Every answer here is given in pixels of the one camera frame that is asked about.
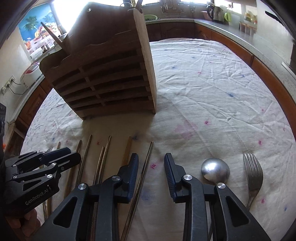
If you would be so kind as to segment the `left hand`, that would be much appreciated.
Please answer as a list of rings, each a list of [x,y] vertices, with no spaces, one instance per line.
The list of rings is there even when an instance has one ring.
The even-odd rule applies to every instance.
[[[7,217],[6,220],[19,240],[31,240],[41,226],[36,209],[31,210],[21,219]]]

